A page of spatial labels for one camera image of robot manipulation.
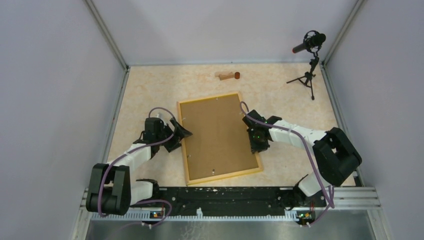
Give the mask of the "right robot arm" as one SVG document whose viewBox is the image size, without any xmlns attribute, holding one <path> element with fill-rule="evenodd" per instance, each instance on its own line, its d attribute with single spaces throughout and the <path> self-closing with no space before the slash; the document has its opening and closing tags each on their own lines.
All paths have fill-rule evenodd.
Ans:
<svg viewBox="0 0 424 240">
<path fill-rule="evenodd" d="M 266 151 L 269 142 L 290 144 L 304 149 L 312 173 L 302 177 L 289 193 L 290 207 L 307 206 L 318 192 L 329 207 L 334 207 L 335 187 L 341 186 L 362 163 L 362 157 L 345 132 L 333 127 L 328 131 L 305 128 L 278 116 L 268 119 L 256 110 L 246 113 L 243 122 L 253 154 Z"/>
</svg>

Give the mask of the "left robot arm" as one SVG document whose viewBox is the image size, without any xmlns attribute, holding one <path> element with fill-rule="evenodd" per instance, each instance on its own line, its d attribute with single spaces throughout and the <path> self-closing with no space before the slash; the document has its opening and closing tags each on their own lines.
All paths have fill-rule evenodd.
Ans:
<svg viewBox="0 0 424 240">
<path fill-rule="evenodd" d="M 131 173 L 151 160 L 160 147 L 169 153 L 181 147 L 184 138 L 192 133 L 180 125 L 175 118 L 170 124 L 159 117 L 148 117 L 139 139 L 116 160 L 97 163 L 90 175 L 86 196 L 86 210 L 101 216 L 124 215 L 130 206 L 143 201 L 154 207 L 160 202 L 159 185 L 153 179 L 131 182 Z"/>
</svg>

